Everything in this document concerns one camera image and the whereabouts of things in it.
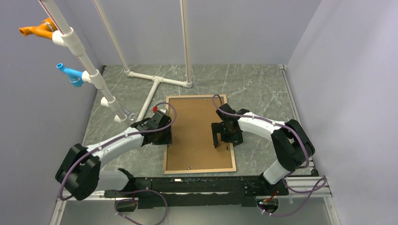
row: small object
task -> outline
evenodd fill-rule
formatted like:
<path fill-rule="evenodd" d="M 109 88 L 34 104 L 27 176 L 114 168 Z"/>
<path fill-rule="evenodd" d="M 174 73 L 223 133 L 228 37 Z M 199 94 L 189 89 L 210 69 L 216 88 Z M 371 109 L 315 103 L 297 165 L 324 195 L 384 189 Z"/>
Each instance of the small object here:
<path fill-rule="evenodd" d="M 28 36 L 30 34 L 34 34 L 41 38 L 48 38 L 52 39 L 53 32 L 57 30 L 57 27 L 54 25 L 51 18 L 47 18 L 41 22 L 41 24 L 37 27 L 21 27 L 19 32 L 24 35 Z"/>
<path fill-rule="evenodd" d="M 68 75 L 69 81 L 72 83 L 73 86 L 75 87 L 81 87 L 84 83 L 82 79 L 83 72 L 77 71 L 75 69 L 71 68 L 66 68 L 62 63 L 57 64 L 57 68 Z"/>

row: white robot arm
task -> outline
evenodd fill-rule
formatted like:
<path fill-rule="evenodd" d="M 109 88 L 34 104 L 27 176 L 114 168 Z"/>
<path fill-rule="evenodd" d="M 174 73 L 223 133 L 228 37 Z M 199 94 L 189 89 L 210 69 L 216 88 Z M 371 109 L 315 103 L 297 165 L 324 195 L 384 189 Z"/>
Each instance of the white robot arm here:
<path fill-rule="evenodd" d="M 62 183 L 66 177 L 65 188 L 77 199 L 83 200 L 93 191 L 117 189 L 121 190 L 133 177 L 121 169 L 116 172 L 100 170 L 112 159 L 123 153 L 146 144 L 171 143 L 171 118 L 161 110 L 154 113 L 152 118 L 136 122 L 120 134 L 97 144 L 83 147 L 73 145 L 55 175 L 55 179 Z M 73 165 L 81 158 L 87 157 L 74 168 Z"/>
<path fill-rule="evenodd" d="M 236 112 L 228 104 L 223 104 L 220 109 L 230 113 L 226 115 L 217 110 L 216 113 L 222 122 L 212 123 L 214 146 L 218 145 L 217 133 L 221 141 L 233 143 L 234 146 L 243 142 L 242 132 L 250 132 L 272 141 L 276 151 L 277 160 L 259 176 L 262 188 L 272 191 L 281 184 L 281 179 L 295 171 L 306 160 L 297 139 L 289 130 L 275 126 L 283 124 L 290 127 L 299 135 L 305 146 L 308 156 L 314 154 L 314 147 L 307 135 L 296 120 L 280 122 L 256 119 L 255 114 L 241 109 Z M 72 146 L 61 164 L 55 178 L 63 183 L 66 177 L 65 188 L 77 199 L 83 200 L 95 190 L 129 190 L 134 177 L 127 171 L 120 169 L 116 172 L 100 173 L 100 170 L 112 159 L 121 154 L 143 145 L 170 144 L 171 143 L 171 118 L 165 113 L 157 111 L 152 118 L 134 123 L 122 133 L 97 144 L 83 147 L 80 144 Z M 165 126 L 167 129 L 155 131 Z M 73 168 L 84 155 L 87 157 L 80 165 Z"/>
<path fill-rule="evenodd" d="M 264 181 L 264 188 L 276 189 L 276 185 L 282 183 L 283 177 L 293 173 L 306 161 L 303 149 L 297 137 L 291 132 L 292 130 L 303 143 L 307 157 L 315 153 L 314 146 L 296 120 L 288 122 L 269 120 L 258 117 L 246 109 L 236 112 L 228 104 L 221 105 L 219 109 L 221 111 L 217 110 L 216 113 L 222 122 L 212 124 L 215 147 L 218 145 L 218 133 L 220 133 L 222 141 L 233 143 L 234 146 L 243 142 L 242 132 L 250 132 L 264 137 L 274 144 L 277 160 L 260 175 L 260 180 Z"/>

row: cable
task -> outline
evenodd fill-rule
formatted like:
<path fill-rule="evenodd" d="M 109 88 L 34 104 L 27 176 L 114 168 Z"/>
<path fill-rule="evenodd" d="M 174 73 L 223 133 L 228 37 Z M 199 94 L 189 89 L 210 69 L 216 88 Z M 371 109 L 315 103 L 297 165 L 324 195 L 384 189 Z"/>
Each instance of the cable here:
<path fill-rule="evenodd" d="M 217 104 L 215 103 L 215 100 L 214 100 L 215 97 L 218 97 L 218 98 L 220 99 L 220 101 L 221 101 L 220 95 L 218 95 L 218 94 L 213 95 L 212 101 L 213 101 L 214 106 L 215 106 L 220 112 L 222 112 L 222 113 L 225 114 L 225 115 L 228 115 L 228 116 L 235 116 L 235 117 L 254 118 L 254 119 L 262 120 L 262 121 L 265 121 L 265 122 L 267 122 L 267 123 L 273 124 L 273 122 L 272 122 L 271 120 L 269 120 L 269 119 L 267 119 L 267 118 L 264 118 L 264 117 L 261 117 L 261 116 L 254 116 L 254 117 L 252 117 L 252 116 L 249 116 L 249 115 L 237 115 L 237 114 L 231 114 L 231 113 L 225 112 L 225 111 L 223 111 L 222 109 L 220 109 L 220 108 L 217 106 Z M 307 167 L 309 166 L 309 158 L 308 158 L 307 150 L 305 149 L 304 144 L 303 144 L 303 142 L 301 141 L 299 135 L 296 133 L 296 131 L 294 131 L 292 128 L 290 128 L 290 127 L 288 127 L 288 126 L 286 126 L 286 125 L 279 124 L 279 123 L 275 123 L 275 125 L 278 126 L 278 127 L 282 127 L 282 128 L 285 128 L 285 129 L 289 130 L 289 131 L 296 137 L 298 143 L 300 144 L 301 149 L 303 150 L 304 157 L 306 158 L 306 164 L 305 164 L 305 166 L 300 166 L 299 168 L 307 168 Z M 285 176 L 285 178 L 288 177 L 288 176 L 290 176 L 292 173 L 293 173 L 293 172 L 290 172 L 289 174 L 287 174 L 287 175 Z M 322 183 L 319 187 L 317 187 L 317 185 L 318 185 L 322 180 L 323 180 L 323 183 Z M 328 179 L 327 179 L 326 177 L 320 178 L 320 179 L 315 183 L 314 187 L 313 187 L 311 190 L 309 190 L 309 191 L 296 191 L 296 190 L 294 190 L 293 188 L 291 188 L 291 187 L 289 187 L 289 186 L 287 185 L 287 183 L 286 183 L 286 181 L 284 180 L 284 178 L 282 179 L 282 182 L 283 182 L 283 184 L 284 184 L 289 190 L 291 190 L 292 192 L 299 193 L 299 194 L 306 194 L 306 193 L 309 193 L 308 196 L 307 196 L 307 198 L 306 198 L 306 199 L 302 202 L 302 204 L 301 204 L 297 209 L 295 209 L 293 212 L 290 212 L 290 213 L 287 213 L 287 214 L 280 214 L 280 215 L 274 215 L 274 214 L 272 214 L 272 213 L 265 212 L 265 210 L 262 210 L 262 209 L 257 205 L 257 207 L 261 210 L 262 213 L 266 213 L 266 214 L 268 214 L 268 215 L 270 215 L 270 216 L 273 216 L 273 217 L 288 217 L 288 216 L 291 216 L 291 215 L 295 214 L 295 213 L 298 212 L 301 208 L 303 208 L 303 206 L 307 203 L 308 199 L 311 197 L 311 195 L 312 195 L 312 193 L 313 193 L 314 191 L 317 191 L 317 190 L 321 189 L 322 187 L 324 187 L 324 186 L 326 185 L 326 183 L 328 182 Z"/>
<path fill-rule="evenodd" d="M 218 98 L 221 100 L 220 95 L 218 95 L 218 94 L 213 95 L 212 101 L 213 101 L 214 106 L 215 106 L 220 112 L 222 112 L 222 113 L 225 114 L 225 115 L 228 115 L 228 116 L 235 116 L 235 117 L 254 118 L 254 119 L 263 120 L 263 121 L 265 121 L 265 122 L 267 122 L 267 123 L 273 124 L 273 122 L 272 122 L 271 120 L 269 120 L 269 119 L 267 119 L 267 118 L 264 118 L 264 117 L 261 117 L 261 116 L 254 116 L 254 117 L 253 117 L 253 116 L 249 116 L 249 115 L 237 115 L 237 114 L 231 114 L 231 113 L 228 113 L 228 112 L 226 112 L 226 111 L 223 111 L 222 109 L 220 109 L 220 108 L 216 105 L 216 103 L 215 103 L 215 101 L 214 101 L 214 98 L 215 98 L 215 97 L 218 97 Z M 306 164 L 305 164 L 305 166 L 299 166 L 299 168 L 307 168 L 307 167 L 310 165 L 310 160 L 309 160 L 309 157 L 308 157 L 307 150 L 306 150 L 306 148 L 304 147 L 304 144 L 303 144 L 303 142 L 301 141 L 299 135 L 298 135 L 298 134 L 296 133 L 296 131 L 294 131 L 292 128 L 290 128 L 290 127 L 288 127 L 288 126 L 286 126 L 286 125 L 284 125 L 284 124 L 275 123 L 275 125 L 278 126 L 278 127 L 282 127 L 282 128 L 285 128 L 285 129 L 289 130 L 289 131 L 296 137 L 298 143 L 300 144 L 301 149 L 303 150 L 304 157 L 306 158 Z"/>
<path fill-rule="evenodd" d="M 293 212 L 286 213 L 286 214 L 277 214 L 277 215 L 275 215 L 275 214 L 266 212 L 265 210 L 261 209 L 258 205 L 257 205 L 257 208 L 260 209 L 261 213 L 265 213 L 265 214 L 267 214 L 267 215 L 269 215 L 269 216 L 272 216 L 272 217 L 288 217 L 288 216 L 291 216 L 291 215 L 295 214 L 296 212 L 300 211 L 300 209 L 302 209 L 302 208 L 304 207 L 304 205 L 305 205 L 305 204 L 308 202 L 308 200 L 310 199 L 312 193 L 317 189 L 316 186 L 317 186 L 317 185 L 319 184 L 319 182 L 321 182 L 322 180 L 323 180 L 323 183 L 318 187 L 318 189 L 321 188 L 321 187 L 323 187 L 323 186 L 325 186 L 325 184 L 326 184 L 326 182 L 327 182 L 327 179 L 326 179 L 326 177 L 322 177 L 322 178 L 320 178 L 320 179 L 315 183 L 314 187 L 309 191 L 309 194 L 308 194 L 307 198 L 306 198 L 306 199 L 301 203 L 301 205 L 298 206 L 297 209 L 295 209 Z"/>
<path fill-rule="evenodd" d="M 274 193 L 271 195 L 271 197 L 264 199 L 263 202 L 271 201 L 275 197 L 277 192 L 278 192 L 278 190 L 275 190 Z"/>
<path fill-rule="evenodd" d="M 166 207 L 166 209 L 165 209 L 165 211 L 164 211 L 164 215 L 163 215 L 162 219 L 161 219 L 159 222 L 157 222 L 156 224 L 154 224 L 154 225 L 159 225 L 159 224 L 163 223 L 163 221 L 166 219 L 166 215 L 167 215 L 167 212 L 168 212 L 168 206 L 167 206 L 167 201 L 166 201 L 166 199 L 164 198 L 164 196 L 163 196 L 161 193 L 159 193 L 159 192 L 157 192 L 157 191 L 154 191 L 154 190 L 138 190 L 138 191 L 119 192 L 119 193 L 120 193 L 120 194 L 129 195 L 129 194 L 136 194 L 136 193 L 140 193 L 140 192 L 152 192 L 152 193 L 155 193 L 155 194 L 159 195 L 159 196 L 163 199 L 164 205 L 165 205 L 165 207 Z M 132 222 L 132 223 L 135 223 L 135 224 L 137 224 L 137 225 L 142 225 L 142 224 L 140 224 L 139 222 L 136 222 L 135 220 L 131 219 L 130 217 L 127 217 L 127 216 L 123 215 L 122 213 L 120 213 L 120 212 L 117 210 L 117 205 L 118 205 L 119 203 L 121 203 L 121 202 L 129 202 L 129 201 L 132 201 L 132 202 L 135 202 L 135 203 L 137 202 L 137 201 L 135 201 L 134 199 L 122 199 L 122 200 L 117 201 L 117 202 L 115 203 L 115 211 L 116 211 L 116 214 L 119 215 L 119 216 L 121 216 L 121 217 L 123 217 L 124 219 L 126 219 L 126 220 Z"/>
<path fill-rule="evenodd" d="M 174 108 L 174 106 L 172 106 L 171 104 L 169 104 L 169 103 L 167 103 L 167 102 L 160 102 L 160 103 L 156 104 L 155 107 L 158 106 L 158 105 L 161 105 L 161 104 L 167 104 L 167 105 L 169 105 L 169 106 L 174 110 L 174 119 L 173 119 L 168 125 L 166 125 L 166 126 L 164 126 L 164 127 L 162 127 L 162 128 L 159 128 L 159 129 L 155 129 L 155 130 L 143 130 L 143 131 L 131 132 L 131 133 L 128 133 L 128 134 L 126 134 L 126 135 L 117 136 L 117 137 L 115 137 L 114 139 L 112 139 L 112 140 L 110 140 L 110 141 L 108 141 L 108 142 L 106 142 L 106 143 L 104 143 L 104 144 L 98 146 L 97 148 L 95 148 L 95 149 L 93 149 L 93 150 L 91 150 L 91 151 L 85 153 L 82 157 L 80 157 L 80 158 L 69 168 L 68 172 L 66 173 L 65 177 L 63 178 L 62 183 L 61 183 L 61 187 L 60 187 L 60 191 L 59 191 L 59 193 L 58 193 L 59 198 L 60 198 L 62 201 L 65 201 L 65 200 L 68 200 L 68 199 L 70 199 L 71 197 L 73 197 L 72 195 L 70 195 L 70 196 L 68 196 L 68 197 L 62 196 L 63 189 L 65 188 L 66 181 L 68 180 L 68 177 L 70 176 L 70 174 L 72 173 L 72 171 L 73 171 L 73 170 L 76 168 L 76 166 L 78 166 L 87 156 L 89 156 L 89 155 L 91 155 L 92 153 L 95 153 L 95 152 L 97 152 L 97 151 L 103 149 L 104 147 L 106 147 L 106 146 L 108 146 L 108 145 L 110 145 L 110 144 L 112 144 L 112 143 L 115 143 L 116 141 L 119 141 L 120 139 L 127 138 L 127 137 L 132 136 L 132 135 L 138 135 L 138 134 L 145 134 L 145 133 L 158 132 L 158 131 L 162 131 L 162 130 L 165 130 L 165 129 L 169 128 L 169 127 L 174 123 L 174 121 L 176 121 L 176 119 L 177 119 L 177 111 L 176 111 L 176 109 Z"/>

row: marble floor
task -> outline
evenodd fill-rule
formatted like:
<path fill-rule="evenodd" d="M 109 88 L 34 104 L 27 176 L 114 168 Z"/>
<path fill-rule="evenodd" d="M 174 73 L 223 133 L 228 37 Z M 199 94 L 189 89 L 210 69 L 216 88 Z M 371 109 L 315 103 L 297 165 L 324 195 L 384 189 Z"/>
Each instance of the marble floor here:
<path fill-rule="evenodd" d="M 131 71 L 185 80 L 182 65 L 134 65 Z M 193 87 L 190 89 L 171 84 L 160 84 L 149 111 L 168 95 L 226 94 L 229 105 L 236 110 L 245 108 L 273 120 L 294 119 L 293 109 L 283 75 L 278 65 L 194 65 Z M 107 66 L 103 73 L 112 94 L 121 105 L 139 113 L 152 87 L 152 82 L 127 77 L 122 66 Z M 125 128 L 114 122 L 115 114 L 100 105 L 101 93 L 97 93 L 83 145 L 90 145 L 119 134 Z M 241 176 L 259 175 L 276 159 L 270 141 L 251 133 L 243 133 L 244 142 L 236 146 L 236 172 L 163 175 L 163 146 L 146 145 L 131 150 L 108 163 L 103 170 L 124 168 L 134 176 Z M 309 175 L 310 169 L 299 169 L 296 175 Z"/>

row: orange pipe fitting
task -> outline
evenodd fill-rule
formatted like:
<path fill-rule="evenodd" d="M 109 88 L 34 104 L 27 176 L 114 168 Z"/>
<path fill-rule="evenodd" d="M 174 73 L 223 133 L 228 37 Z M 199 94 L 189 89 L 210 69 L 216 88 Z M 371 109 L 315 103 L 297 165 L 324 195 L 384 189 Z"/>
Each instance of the orange pipe fitting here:
<path fill-rule="evenodd" d="M 36 36 L 42 38 L 52 39 L 53 32 L 57 30 L 57 27 L 54 25 L 53 21 L 50 18 L 43 20 L 43 22 L 37 27 L 21 27 L 19 32 L 28 36 L 30 34 L 34 34 Z"/>

